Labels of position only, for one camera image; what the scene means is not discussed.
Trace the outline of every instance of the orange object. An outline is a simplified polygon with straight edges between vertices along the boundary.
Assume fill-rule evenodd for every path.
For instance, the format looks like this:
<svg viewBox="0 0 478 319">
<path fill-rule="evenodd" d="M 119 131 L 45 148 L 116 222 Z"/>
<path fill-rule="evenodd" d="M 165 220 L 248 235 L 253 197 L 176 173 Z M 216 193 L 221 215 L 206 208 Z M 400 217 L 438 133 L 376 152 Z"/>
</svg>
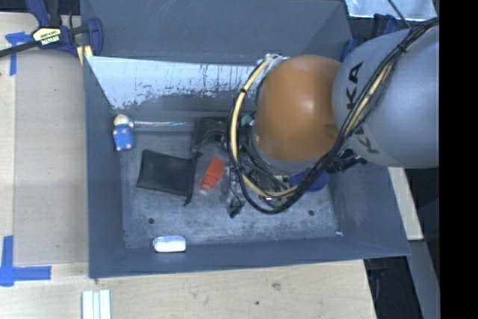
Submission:
<svg viewBox="0 0 478 319">
<path fill-rule="evenodd" d="M 207 191 L 212 191 L 224 174 L 224 161 L 214 157 L 202 177 L 201 186 Z"/>
</svg>

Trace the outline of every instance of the wooden board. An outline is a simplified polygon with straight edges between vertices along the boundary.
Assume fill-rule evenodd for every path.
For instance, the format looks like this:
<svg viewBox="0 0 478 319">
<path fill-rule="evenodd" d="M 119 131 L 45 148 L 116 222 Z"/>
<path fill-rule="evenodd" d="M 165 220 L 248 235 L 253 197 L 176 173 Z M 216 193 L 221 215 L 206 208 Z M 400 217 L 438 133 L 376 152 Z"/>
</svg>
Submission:
<svg viewBox="0 0 478 319">
<path fill-rule="evenodd" d="M 0 288 L 0 318 L 80 318 L 81 292 L 111 292 L 121 318 L 376 318 L 362 261 L 88 279 L 87 264 Z"/>
</svg>

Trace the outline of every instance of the white object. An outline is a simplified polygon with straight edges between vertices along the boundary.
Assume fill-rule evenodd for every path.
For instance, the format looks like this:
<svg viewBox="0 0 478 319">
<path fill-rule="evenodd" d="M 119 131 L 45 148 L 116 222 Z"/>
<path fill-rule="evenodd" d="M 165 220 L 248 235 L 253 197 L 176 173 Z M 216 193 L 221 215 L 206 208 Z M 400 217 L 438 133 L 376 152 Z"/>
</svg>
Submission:
<svg viewBox="0 0 478 319">
<path fill-rule="evenodd" d="M 157 253 L 178 253 L 186 250 L 186 239 L 182 235 L 156 237 L 152 242 Z"/>
<path fill-rule="evenodd" d="M 116 117 L 114 117 L 114 120 L 113 120 L 114 126 L 125 125 L 125 124 L 128 124 L 132 128 L 134 127 L 134 123 L 125 114 L 118 114 Z"/>
<path fill-rule="evenodd" d="M 83 291 L 81 317 L 82 319 L 111 319 L 110 291 Z"/>
</svg>

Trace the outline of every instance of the blue tape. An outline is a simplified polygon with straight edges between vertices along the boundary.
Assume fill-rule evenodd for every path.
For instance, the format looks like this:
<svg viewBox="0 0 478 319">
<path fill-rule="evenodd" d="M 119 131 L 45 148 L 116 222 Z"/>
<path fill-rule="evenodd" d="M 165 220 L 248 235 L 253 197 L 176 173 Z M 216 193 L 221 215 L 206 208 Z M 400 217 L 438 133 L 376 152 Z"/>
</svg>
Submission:
<svg viewBox="0 0 478 319">
<path fill-rule="evenodd" d="M 12 287 L 15 282 L 25 280 L 51 279 L 52 266 L 14 267 L 13 266 L 13 236 L 3 238 L 1 252 L 0 286 Z"/>
<path fill-rule="evenodd" d="M 16 32 L 14 34 L 6 34 L 5 39 L 12 45 L 12 47 L 21 43 L 30 43 L 33 41 L 29 34 L 25 32 Z M 10 76 L 16 74 L 16 53 L 14 53 L 10 59 Z"/>
</svg>

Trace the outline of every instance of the table surface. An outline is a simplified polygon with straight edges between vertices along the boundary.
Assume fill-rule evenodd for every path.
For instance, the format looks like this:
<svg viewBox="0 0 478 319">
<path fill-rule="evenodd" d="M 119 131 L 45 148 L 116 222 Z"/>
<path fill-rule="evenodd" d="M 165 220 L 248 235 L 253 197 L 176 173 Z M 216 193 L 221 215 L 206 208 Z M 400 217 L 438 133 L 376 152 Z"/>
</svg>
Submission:
<svg viewBox="0 0 478 319">
<path fill-rule="evenodd" d="M 6 33 L 25 31 L 31 32 L 37 24 L 26 13 L 0 13 L 0 49 L 10 46 L 4 38 Z M 67 57 L 60 52 L 39 52 L 36 49 L 19 54 L 19 69 L 22 62 L 46 65 L 56 60 L 75 62 L 73 57 Z M 28 150 L 28 140 L 25 144 L 25 132 L 17 128 L 28 120 L 28 116 L 19 113 L 24 105 L 17 101 L 27 100 L 28 94 L 20 93 L 17 89 L 22 71 L 10 76 L 10 58 L 0 59 L 0 126 L 2 139 L 0 140 L 0 246 L 2 236 L 16 233 L 17 237 L 23 234 L 22 227 L 34 228 L 34 234 L 44 236 L 47 241 L 52 236 L 52 227 L 55 236 L 60 238 L 60 252 L 57 261 L 52 262 L 52 279 L 42 282 L 17 282 L 12 288 L 0 288 L 0 318 L 80 318 L 81 292 L 85 290 L 111 291 L 111 313 L 113 319 L 118 318 L 376 318 L 373 301 L 370 294 L 367 275 L 362 260 L 341 261 L 322 264 L 307 264 L 289 267 L 269 267 L 250 270 L 228 270 L 201 273 L 180 273 L 157 276 L 134 276 L 127 278 L 92 280 L 87 276 L 87 262 L 75 261 L 85 257 L 84 244 L 81 240 L 68 241 L 66 238 L 83 235 L 86 222 L 86 189 L 80 192 L 72 189 L 71 182 L 61 187 L 53 188 L 53 195 L 48 193 L 49 182 L 52 179 L 45 177 L 38 182 L 47 187 L 41 192 L 25 196 L 16 195 L 25 184 L 25 169 L 37 171 L 35 161 L 19 161 L 19 155 Z M 74 88 L 77 79 L 71 79 Z M 33 92 L 29 102 L 41 105 L 44 109 L 48 102 L 48 95 L 39 97 Z M 61 121 L 53 123 L 51 120 L 38 122 L 41 124 L 61 127 Z M 81 139 L 73 142 L 69 150 L 82 144 Z M 59 166 L 52 162 L 55 147 L 48 143 L 34 155 L 42 155 L 42 161 L 37 161 L 38 167 L 42 163 Z M 391 183 L 397 194 L 397 202 L 409 240 L 422 239 L 423 235 L 418 222 L 412 195 L 409 190 L 403 169 L 390 169 Z M 46 201 L 49 204 L 50 214 L 32 214 L 35 208 L 41 209 Z M 28 216 L 23 206 L 31 211 Z M 29 244 L 30 238 L 24 240 Z M 30 247 L 22 248 L 25 259 L 35 260 L 38 247 L 32 242 Z"/>
</svg>

